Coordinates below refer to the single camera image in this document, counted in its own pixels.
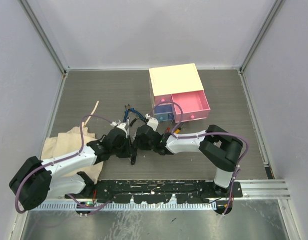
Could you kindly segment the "black adjustable wrench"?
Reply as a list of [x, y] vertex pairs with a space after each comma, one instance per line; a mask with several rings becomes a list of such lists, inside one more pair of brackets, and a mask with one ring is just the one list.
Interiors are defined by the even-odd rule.
[[136, 163], [136, 156], [137, 156], [137, 149], [133, 147], [131, 136], [128, 135], [128, 153], [129, 153], [129, 159], [130, 163], [133, 166]]

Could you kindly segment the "large pink drawer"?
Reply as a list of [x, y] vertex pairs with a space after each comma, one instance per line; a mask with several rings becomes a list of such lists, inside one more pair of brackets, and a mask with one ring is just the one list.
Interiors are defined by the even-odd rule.
[[172, 94], [171, 100], [177, 103], [183, 112], [181, 114], [177, 105], [172, 106], [176, 123], [205, 119], [210, 113], [204, 90]]

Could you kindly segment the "cream drawer cabinet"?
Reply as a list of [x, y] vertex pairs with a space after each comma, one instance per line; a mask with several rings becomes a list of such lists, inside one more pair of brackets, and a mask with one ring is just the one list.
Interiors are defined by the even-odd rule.
[[[149, 84], [151, 103], [154, 105], [154, 96], [178, 94], [204, 90], [198, 70], [194, 63], [153, 67], [149, 69]], [[177, 105], [183, 114], [181, 107], [171, 101], [162, 104]]]

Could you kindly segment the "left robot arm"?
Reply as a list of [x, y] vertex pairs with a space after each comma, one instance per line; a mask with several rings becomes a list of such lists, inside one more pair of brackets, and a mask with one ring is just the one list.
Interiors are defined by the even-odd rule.
[[127, 131], [120, 124], [101, 140], [91, 141], [74, 152], [45, 160], [28, 158], [9, 183], [16, 197], [16, 211], [22, 214], [48, 198], [67, 194], [89, 198], [94, 192], [94, 182], [80, 169], [102, 163], [111, 156], [128, 158], [129, 148]]

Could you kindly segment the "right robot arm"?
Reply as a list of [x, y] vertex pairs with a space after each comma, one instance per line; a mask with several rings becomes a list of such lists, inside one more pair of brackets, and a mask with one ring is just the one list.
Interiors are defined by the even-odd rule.
[[243, 141], [217, 125], [188, 134], [166, 132], [160, 134], [152, 127], [143, 125], [136, 131], [133, 147], [144, 151], [154, 151], [161, 156], [181, 152], [202, 153], [216, 167], [213, 191], [219, 197], [231, 191], [233, 175], [243, 149]]

